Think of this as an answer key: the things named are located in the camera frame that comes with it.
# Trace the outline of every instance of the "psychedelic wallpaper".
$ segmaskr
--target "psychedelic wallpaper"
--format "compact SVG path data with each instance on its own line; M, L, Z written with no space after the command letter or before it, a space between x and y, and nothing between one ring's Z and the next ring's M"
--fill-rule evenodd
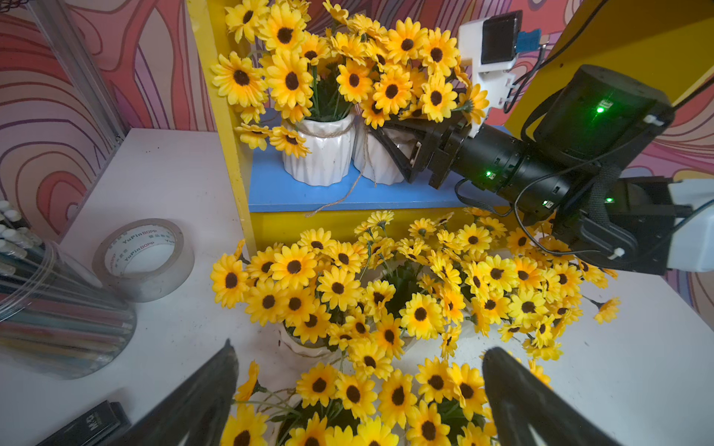
M132 127L214 131L196 44L183 0L66 0L119 110ZM470 20L523 10L523 30L558 40L580 0L338 0L385 26L407 16L456 31ZM330 24L321 1L309 31ZM58 238L111 155L23 9L0 14L0 195L38 232ZM536 54L521 54L525 73ZM508 117L494 110L491 124ZM634 176L714 178L714 89L691 101L628 168ZM714 273L673 271L666 279L714 326Z

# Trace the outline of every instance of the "blue shelf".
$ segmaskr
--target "blue shelf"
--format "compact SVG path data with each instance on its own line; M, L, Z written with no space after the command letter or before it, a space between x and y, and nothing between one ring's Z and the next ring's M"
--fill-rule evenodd
M359 172L351 164L349 173L341 182L327 187L308 186L285 171L282 154L269 144L266 151L258 149L253 152L248 209L250 212L314 211L326 203L344 197L358 176ZM372 181L362 177L345 201L330 206L326 211L463 207L453 191L454 185L462 176L450 173L438 190L429 185L430 177L431 172L424 171L412 184L403 181L391 186L378 184L377 187L374 187ZM492 206L508 205L494 193L480 191L468 185L464 185L463 190L471 198Z

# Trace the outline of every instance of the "tape roll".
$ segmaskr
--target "tape roll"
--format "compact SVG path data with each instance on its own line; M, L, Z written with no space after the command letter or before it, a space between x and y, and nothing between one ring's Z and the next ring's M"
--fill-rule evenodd
M193 250L178 226L161 218L115 230L94 253L99 280L132 302L150 302L177 289L193 270Z

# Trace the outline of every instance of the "white ceramic vase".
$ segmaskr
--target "white ceramic vase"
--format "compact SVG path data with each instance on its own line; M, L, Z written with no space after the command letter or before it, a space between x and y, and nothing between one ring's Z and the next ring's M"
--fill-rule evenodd
M404 181L404 176L389 156L387 149L370 133L364 121L356 122L357 144L353 154L355 167L362 175L379 184L394 184ZM384 133L394 141L399 150L410 156L416 138L406 132L385 128Z
M283 122L306 139L310 150L304 158L283 153L285 170L293 178L310 186L329 186L339 183L350 170L350 159L355 145L354 111L335 122L318 122L303 119L296 124Z

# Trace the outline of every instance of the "white tabletop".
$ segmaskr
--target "white tabletop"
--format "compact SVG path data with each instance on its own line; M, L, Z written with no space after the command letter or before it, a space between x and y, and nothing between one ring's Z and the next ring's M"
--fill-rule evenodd
M138 304L134 338L115 361L93 375L61 381L0 363L0 443L32 446L103 401L119 401L133 422L143 417L208 360L226 338L238 353L239 381L248 364L260 381L287 387L308 362L278 346L274 328L252 325L242 308L213 303L209 273L241 237L223 154L215 133L132 130L65 237L62 247L89 265L114 229L142 218L167 218L181 227L196 253L188 280L160 300ZM624 445L711 445L714 413L714 332L659 277L621 273L607 290L583 293L604 301L620 296L619 318L607 325L583 319L563 336L563 357L542 363L566 401ZM481 366L491 338L460 342L458 363ZM429 341L395 366L438 354ZM508 350L526 360L516 343Z

